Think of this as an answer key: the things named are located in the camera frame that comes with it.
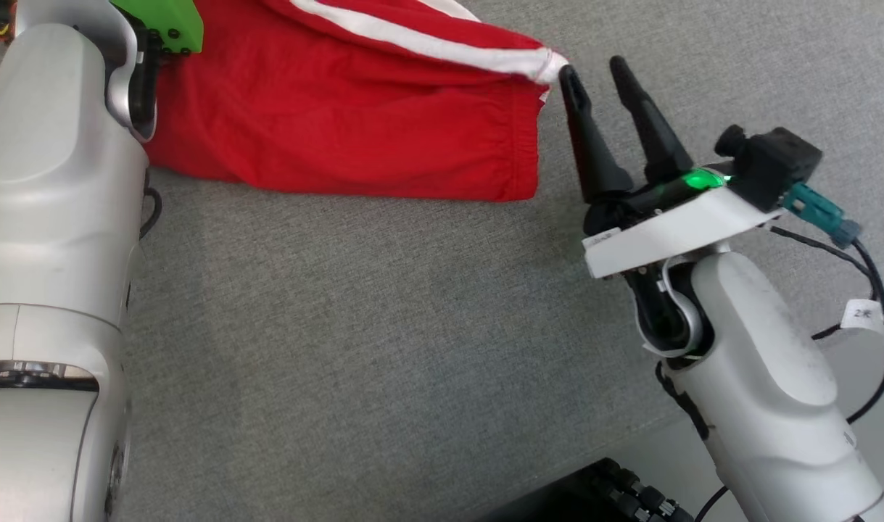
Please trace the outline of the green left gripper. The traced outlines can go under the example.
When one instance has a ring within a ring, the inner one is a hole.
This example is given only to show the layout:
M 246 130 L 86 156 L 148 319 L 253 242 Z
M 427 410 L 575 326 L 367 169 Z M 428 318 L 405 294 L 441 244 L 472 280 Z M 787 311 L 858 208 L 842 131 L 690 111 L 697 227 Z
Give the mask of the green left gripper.
M 204 23 L 194 1 L 112 1 L 115 7 L 157 30 L 166 49 L 189 55 L 202 52 Z

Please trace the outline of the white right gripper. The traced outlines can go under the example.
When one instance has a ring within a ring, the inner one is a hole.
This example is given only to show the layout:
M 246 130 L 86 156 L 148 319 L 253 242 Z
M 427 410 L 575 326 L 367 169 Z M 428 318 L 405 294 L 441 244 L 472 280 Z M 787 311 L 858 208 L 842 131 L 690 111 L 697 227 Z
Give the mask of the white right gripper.
M 694 168 L 663 112 L 622 56 L 608 62 L 621 105 L 629 112 L 645 155 L 644 175 L 664 184 Z M 570 64 L 558 73 L 579 186 L 585 204 L 617 197 L 634 188 L 593 120 L 593 106 L 577 70 Z M 713 168 L 690 173 L 713 185 L 692 199 L 627 229 L 611 228 L 583 241 L 584 260 L 592 278 L 606 278 L 672 257 L 680 257 L 750 231 L 783 216 L 783 208 L 761 212 L 727 184 L 731 175 Z

